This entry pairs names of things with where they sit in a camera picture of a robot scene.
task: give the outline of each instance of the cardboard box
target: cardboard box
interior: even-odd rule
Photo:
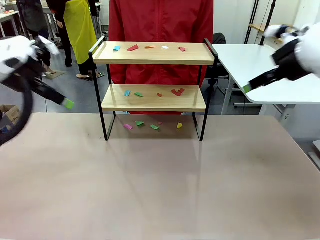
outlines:
[[[0,110],[3,114],[5,114],[8,119],[15,125],[20,116],[20,110],[15,105],[1,105]]]

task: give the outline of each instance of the hand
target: hand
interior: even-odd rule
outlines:
[[[64,28],[64,24],[60,21],[56,21],[56,24],[58,25],[59,28],[63,29]]]

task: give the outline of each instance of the green paper scrap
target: green paper scrap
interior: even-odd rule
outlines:
[[[134,95],[141,97],[141,98],[143,97],[142,93],[140,93],[140,92],[136,92]]]
[[[135,121],[135,125],[137,125],[137,126],[142,126],[144,124],[145,123],[143,121]]]
[[[150,128],[152,128],[154,130],[158,130],[160,127],[159,126],[155,126],[155,125],[151,125]]]
[[[251,92],[251,90],[252,90],[251,85],[248,84],[248,85],[244,86],[244,87],[243,87],[243,90],[244,90],[244,92],[245,92],[246,94],[249,93],[249,92]]]
[[[64,106],[67,108],[67,109],[73,109],[74,106],[75,106],[75,103],[69,99],[65,99],[67,102],[64,104]]]
[[[131,93],[131,91],[127,90],[127,91],[125,91],[124,96],[125,96],[125,97],[129,97],[129,96],[130,96],[130,93]]]

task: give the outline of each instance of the black pants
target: black pants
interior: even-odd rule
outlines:
[[[90,58],[82,64],[79,64],[79,70],[82,75],[88,75],[89,71],[92,71],[92,66],[97,69],[97,65],[94,64]]]
[[[30,30],[30,29],[28,29],[28,31],[31,33],[33,39],[35,39],[35,38],[38,37],[39,35],[42,36],[42,37],[44,37],[44,38],[46,38],[46,39],[48,39],[48,36],[47,36],[47,34],[46,34],[46,31],[48,32],[48,30],[43,30],[44,34],[42,34],[41,32],[38,32],[38,31],[32,31],[32,30]],[[50,65],[51,65],[50,60],[51,60],[51,53],[50,53],[50,52],[47,52],[47,53],[43,56],[42,61],[43,61],[43,63],[44,63],[45,65],[47,65],[48,67],[50,67]]]
[[[64,48],[64,53],[65,53],[65,64],[71,64],[72,63],[72,57],[71,57],[71,43],[69,40],[68,32],[66,29],[66,24],[63,21],[63,26],[64,28],[60,28],[58,26],[59,30],[59,36],[61,38],[61,42]]]

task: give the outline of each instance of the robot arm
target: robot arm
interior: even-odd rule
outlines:
[[[53,43],[41,36],[32,41],[23,36],[0,40],[0,83],[22,93],[24,104],[15,127],[0,135],[0,146],[17,136],[27,124],[33,108],[32,92],[68,109],[74,106],[42,81],[42,57],[49,52],[59,53]]]
[[[243,89],[246,93],[282,79],[296,81],[309,74],[320,78],[320,23],[291,31],[287,25],[270,26],[266,38],[283,38],[284,45],[272,58],[276,68],[251,80]]]

